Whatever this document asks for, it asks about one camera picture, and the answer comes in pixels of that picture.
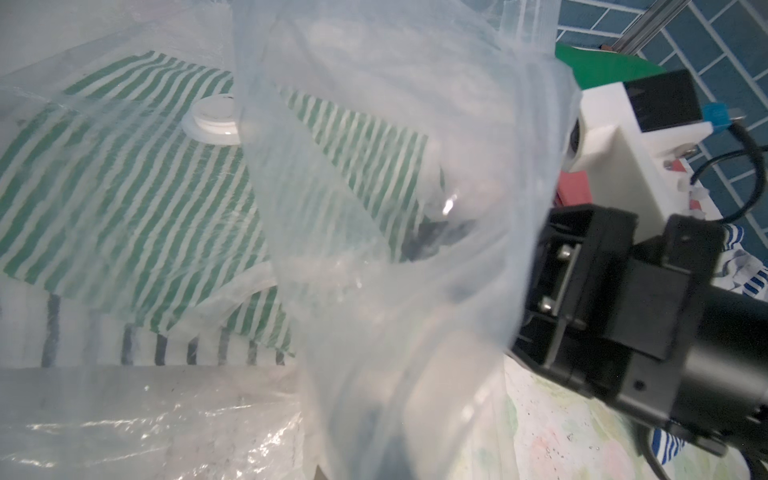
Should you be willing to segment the clear plastic vacuum bag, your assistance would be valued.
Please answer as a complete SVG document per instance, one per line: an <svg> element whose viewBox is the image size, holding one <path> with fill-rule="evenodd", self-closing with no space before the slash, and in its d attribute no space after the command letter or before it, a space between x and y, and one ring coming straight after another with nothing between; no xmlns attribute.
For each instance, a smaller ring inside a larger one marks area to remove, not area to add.
<svg viewBox="0 0 768 480"><path fill-rule="evenodd" d="M53 99L146 51L233 74L269 259L166 333L276 286L284 366L1 366L5 479L446 479L523 320L581 93L561 5L5 1L1 90ZM395 260L289 87L428 137Z"/></svg>

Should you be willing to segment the green white striped garment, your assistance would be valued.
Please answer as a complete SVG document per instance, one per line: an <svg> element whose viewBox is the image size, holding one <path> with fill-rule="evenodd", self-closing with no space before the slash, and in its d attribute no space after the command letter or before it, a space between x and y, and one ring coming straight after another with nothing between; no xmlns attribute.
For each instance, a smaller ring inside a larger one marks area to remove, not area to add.
<svg viewBox="0 0 768 480"><path fill-rule="evenodd" d="M233 93L234 78L151 50L100 63L53 99L1 90L1 272L166 333L270 257L242 148L181 126L196 101ZM279 92L400 260L423 219L428 137ZM230 309L227 330L293 353L276 286Z"/></svg>

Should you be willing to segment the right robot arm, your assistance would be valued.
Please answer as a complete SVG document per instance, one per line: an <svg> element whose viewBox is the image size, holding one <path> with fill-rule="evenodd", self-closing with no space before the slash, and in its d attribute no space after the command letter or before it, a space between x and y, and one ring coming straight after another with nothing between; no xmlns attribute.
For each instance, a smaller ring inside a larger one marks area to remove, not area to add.
<svg viewBox="0 0 768 480"><path fill-rule="evenodd" d="M767 456L767 306L712 284L725 237L671 216L555 208L511 354L535 374L713 454Z"/></svg>

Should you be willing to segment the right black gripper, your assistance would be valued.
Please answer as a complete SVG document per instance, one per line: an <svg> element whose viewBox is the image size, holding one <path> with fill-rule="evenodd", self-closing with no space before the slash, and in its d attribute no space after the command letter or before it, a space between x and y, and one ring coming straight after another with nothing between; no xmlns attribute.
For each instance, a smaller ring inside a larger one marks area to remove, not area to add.
<svg viewBox="0 0 768 480"><path fill-rule="evenodd" d="M551 210L511 356L624 414L668 414L701 322L723 228L672 215L639 241L635 214Z"/></svg>

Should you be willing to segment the black white striped garment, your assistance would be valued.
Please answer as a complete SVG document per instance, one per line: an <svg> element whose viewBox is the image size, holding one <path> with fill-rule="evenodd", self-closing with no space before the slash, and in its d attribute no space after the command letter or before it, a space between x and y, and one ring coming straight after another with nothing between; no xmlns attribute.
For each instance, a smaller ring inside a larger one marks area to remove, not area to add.
<svg viewBox="0 0 768 480"><path fill-rule="evenodd" d="M167 336L1 277L1 366L284 366L282 351L223 329Z"/></svg>

